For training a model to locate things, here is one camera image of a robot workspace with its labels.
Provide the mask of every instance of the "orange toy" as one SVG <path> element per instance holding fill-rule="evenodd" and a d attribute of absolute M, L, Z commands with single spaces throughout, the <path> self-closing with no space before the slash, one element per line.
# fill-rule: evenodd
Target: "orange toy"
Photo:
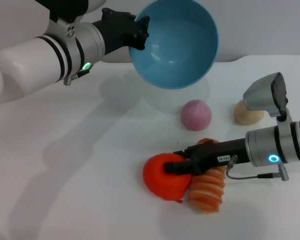
<path fill-rule="evenodd" d="M 198 142 L 203 144 L 212 139 L 204 138 Z M 203 175 L 193 176 L 188 191 L 188 202 L 203 214 L 219 212 L 225 187 L 226 166 L 209 169 Z"/>
<path fill-rule="evenodd" d="M 176 175 L 166 173 L 164 164 L 169 162 L 184 162 L 186 159 L 174 153 L 162 153 L 151 157 L 143 167 L 145 185 L 155 195 L 168 200 L 182 203 L 182 198 L 191 181 L 191 175 Z"/>

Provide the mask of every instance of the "bowl rim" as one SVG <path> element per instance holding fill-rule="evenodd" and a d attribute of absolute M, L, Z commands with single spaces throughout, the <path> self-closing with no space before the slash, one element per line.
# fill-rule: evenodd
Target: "bowl rim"
<path fill-rule="evenodd" d="M 155 0 L 151 3 L 149 3 L 146 7 L 144 7 L 142 9 L 142 11 L 136 16 L 135 18 L 135 21 L 138 21 L 139 18 L 140 18 L 140 15 L 148 8 L 150 7 L 151 5 L 155 4 L 157 1 L 160 1 L 160 0 Z M 202 76 L 200 76 L 197 80 L 187 84 L 187 85 L 184 85 L 184 86 L 180 86 L 180 87 L 166 87 L 166 86 L 161 86 L 161 85 L 158 85 L 158 84 L 155 84 L 151 81 L 149 81 L 143 74 L 141 74 L 140 72 L 138 72 L 137 68 L 136 68 L 136 65 L 133 61 L 133 57 L 132 57 L 132 54 L 131 54 L 131 51 L 133 50 L 136 50 L 134 49 L 133 47 L 129 47 L 129 55 L 130 55 L 130 58 L 131 58 L 131 61 L 132 61 L 132 64 L 135 68 L 135 70 L 137 71 L 137 73 L 139 75 L 141 75 L 141 77 L 147 81 L 148 83 L 150 83 L 151 85 L 154 85 L 158 88 L 161 88 L 161 89 L 169 89 L 169 90 L 176 90 L 176 89 L 184 89 L 184 88 L 187 88 L 193 84 L 196 84 L 197 82 L 199 82 L 201 79 L 204 78 L 205 75 L 207 75 L 207 73 L 211 70 L 211 68 L 213 67 L 214 63 L 216 62 L 217 58 L 218 58 L 218 55 L 219 55 L 219 48 L 220 48 L 220 37 L 219 37 L 219 29 L 218 29 L 218 25 L 217 25 L 217 22 L 216 22 L 216 19 L 214 18 L 214 16 L 211 14 L 211 12 L 201 3 L 201 2 L 198 2 L 197 0 L 183 0 L 183 1 L 192 1 L 192 2 L 195 2 L 197 3 L 198 5 L 200 5 L 207 13 L 208 15 L 210 16 L 210 18 L 212 19 L 212 22 L 214 23 L 214 27 L 215 27 L 215 31 L 216 31 L 216 38 L 217 38 L 217 43 L 216 43 L 216 50 L 215 50 L 215 55 L 214 55 L 214 59 L 211 61 L 211 64 L 210 66 L 207 68 L 207 70 L 202 74 Z"/>

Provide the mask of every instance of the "tan bread roll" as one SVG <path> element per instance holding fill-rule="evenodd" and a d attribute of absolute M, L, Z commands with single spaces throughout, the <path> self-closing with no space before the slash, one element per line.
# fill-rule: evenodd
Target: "tan bread roll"
<path fill-rule="evenodd" d="M 265 115 L 265 111 L 249 111 L 243 100 L 238 102 L 234 109 L 234 118 L 241 125 L 252 125 L 259 122 Z"/>

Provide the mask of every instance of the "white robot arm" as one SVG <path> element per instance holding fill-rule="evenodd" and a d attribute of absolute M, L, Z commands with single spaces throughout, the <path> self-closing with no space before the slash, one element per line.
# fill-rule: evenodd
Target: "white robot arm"
<path fill-rule="evenodd" d="M 149 17 L 102 10 L 102 19 L 80 22 L 106 0 L 36 0 L 50 10 L 46 32 L 0 51 L 0 103 L 15 100 L 63 80 L 88 74 L 104 55 L 123 46 L 145 48 Z"/>

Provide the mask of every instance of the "cable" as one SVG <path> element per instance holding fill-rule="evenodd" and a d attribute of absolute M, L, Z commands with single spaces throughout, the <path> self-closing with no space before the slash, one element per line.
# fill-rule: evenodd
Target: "cable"
<path fill-rule="evenodd" d="M 257 179 L 258 176 L 246 176 L 246 177 L 234 177 L 234 176 L 230 176 L 229 175 L 229 170 L 228 169 L 225 173 L 226 173 L 226 176 L 230 179 L 234 179 L 234 180 L 246 180 L 246 179 Z"/>
<path fill-rule="evenodd" d="M 258 174 L 257 176 L 245 176 L 245 177 L 233 177 L 229 175 L 229 171 L 234 167 L 234 165 L 238 161 L 238 156 L 233 155 L 228 162 L 226 166 L 226 176 L 233 180 L 247 180 L 247 179 L 274 179 L 274 178 L 280 178 L 279 172 L 270 172 L 270 173 L 264 173 L 264 174 Z"/>

